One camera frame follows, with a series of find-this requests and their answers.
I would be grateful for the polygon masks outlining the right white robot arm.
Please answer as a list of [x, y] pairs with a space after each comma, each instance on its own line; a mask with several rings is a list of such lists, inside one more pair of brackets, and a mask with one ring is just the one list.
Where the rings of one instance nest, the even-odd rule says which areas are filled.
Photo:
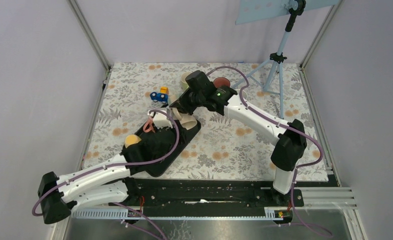
[[239, 121], [266, 138], [274, 146], [270, 160], [276, 166], [271, 199], [278, 206], [288, 203], [297, 162], [307, 147], [302, 122], [273, 117], [248, 102], [235, 89], [227, 85], [216, 87], [200, 70], [190, 73], [185, 81], [188, 88], [169, 103], [170, 108], [192, 115], [197, 108], [204, 107]]

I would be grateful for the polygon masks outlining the cream floral mug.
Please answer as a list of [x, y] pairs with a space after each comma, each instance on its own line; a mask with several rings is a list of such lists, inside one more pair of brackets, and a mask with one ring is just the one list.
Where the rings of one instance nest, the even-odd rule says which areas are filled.
[[180, 125], [186, 129], [190, 130], [197, 125], [197, 120], [193, 115], [189, 115], [187, 113], [180, 113], [176, 107], [173, 107], [172, 104], [174, 101], [178, 99], [178, 96], [175, 94], [168, 96], [168, 106], [170, 111], [172, 112], [172, 116], [175, 120], [178, 120]]

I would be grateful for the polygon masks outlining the salmon textured square mug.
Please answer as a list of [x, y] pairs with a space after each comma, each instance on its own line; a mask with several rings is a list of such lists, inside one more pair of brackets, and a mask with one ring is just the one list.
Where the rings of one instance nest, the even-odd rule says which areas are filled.
[[247, 95], [247, 93], [246, 93], [246, 91], [245, 90], [239, 90], [238, 91], [238, 93], [239, 93], [239, 97], [241, 98], [241, 99], [244, 99], [245, 101], [247, 100], [247, 98], [248, 98], [248, 95]]

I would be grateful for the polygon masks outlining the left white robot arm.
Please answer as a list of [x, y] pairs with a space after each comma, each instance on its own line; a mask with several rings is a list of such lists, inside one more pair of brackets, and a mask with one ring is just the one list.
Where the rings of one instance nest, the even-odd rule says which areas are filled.
[[32, 214], [49, 225], [82, 208], [113, 202], [135, 205], [140, 193], [131, 176], [141, 172], [161, 176], [199, 130], [199, 126], [189, 130], [166, 127], [154, 132], [140, 128], [135, 133], [137, 143], [123, 145], [119, 154], [104, 162], [70, 174], [44, 174]]

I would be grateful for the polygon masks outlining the plain pink mug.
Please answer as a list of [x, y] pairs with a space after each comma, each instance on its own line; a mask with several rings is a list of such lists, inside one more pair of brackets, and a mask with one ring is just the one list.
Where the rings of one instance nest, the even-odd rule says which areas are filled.
[[153, 119], [151, 117], [149, 117], [148, 120], [143, 125], [142, 131], [144, 133], [155, 133], [156, 132], [154, 129], [154, 126], [153, 126]]

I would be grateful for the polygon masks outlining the light green mug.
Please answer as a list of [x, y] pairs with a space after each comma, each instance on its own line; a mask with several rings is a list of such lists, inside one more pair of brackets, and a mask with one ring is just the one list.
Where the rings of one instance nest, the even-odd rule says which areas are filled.
[[180, 76], [180, 86], [182, 88], [182, 90], [186, 90], [189, 86], [186, 82], [186, 78], [188, 75], [190, 75], [190, 72], [184, 72], [181, 76]]

